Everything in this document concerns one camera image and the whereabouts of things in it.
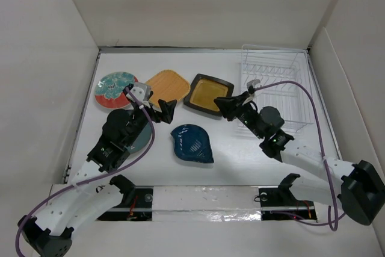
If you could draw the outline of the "woven bamboo square plate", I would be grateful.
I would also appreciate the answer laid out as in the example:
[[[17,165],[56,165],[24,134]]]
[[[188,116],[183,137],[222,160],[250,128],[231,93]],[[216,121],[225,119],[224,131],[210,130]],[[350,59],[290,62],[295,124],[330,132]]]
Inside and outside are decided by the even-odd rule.
[[[153,94],[150,102],[158,105],[158,101],[180,101],[191,90],[189,82],[173,70],[162,70],[150,78],[146,84],[151,86]]]

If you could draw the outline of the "teal round plate white blossoms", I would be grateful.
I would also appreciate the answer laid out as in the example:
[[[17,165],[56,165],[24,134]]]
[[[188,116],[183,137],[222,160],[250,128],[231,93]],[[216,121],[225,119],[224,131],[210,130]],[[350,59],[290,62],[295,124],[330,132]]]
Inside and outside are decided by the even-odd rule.
[[[128,136],[125,140],[125,148],[130,154],[137,153],[143,149],[151,139],[152,130],[150,123],[146,125],[133,125],[129,123],[131,110],[126,110],[128,121],[126,124],[126,132]]]

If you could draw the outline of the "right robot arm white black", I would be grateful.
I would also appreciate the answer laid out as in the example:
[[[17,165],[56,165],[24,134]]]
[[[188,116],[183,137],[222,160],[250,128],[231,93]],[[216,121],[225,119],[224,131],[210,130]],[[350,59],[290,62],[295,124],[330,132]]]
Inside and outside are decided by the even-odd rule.
[[[371,163],[361,160],[356,164],[322,156],[282,130],[284,120],[278,109],[267,106],[255,110],[248,92],[218,97],[214,102],[225,119],[238,119],[262,140],[259,146],[266,156],[315,177],[310,180],[298,173],[288,174],[278,189],[278,198],[285,205],[296,200],[336,205],[349,218],[365,226],[381,211],[384,183]]]

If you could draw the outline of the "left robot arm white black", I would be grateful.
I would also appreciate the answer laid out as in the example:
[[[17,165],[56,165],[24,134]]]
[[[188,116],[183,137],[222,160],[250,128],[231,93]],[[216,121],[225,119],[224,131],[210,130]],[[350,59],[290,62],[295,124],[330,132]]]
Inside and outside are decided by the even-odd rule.
[[[40,256],[64,256],[82,226],[116,205],[126,207],[134,201],[135,185],[121,172],[148,151],[125,164],[130,156],[128,148],[146,126],[170,124],[177,102],[160,100],[158,108],[138,99],[131,103],[131,110],[117,109],[108,114],[95,147],[67,187],[42,200],[19,220],[14,241],[17,256],[23,255],[21,240]]]

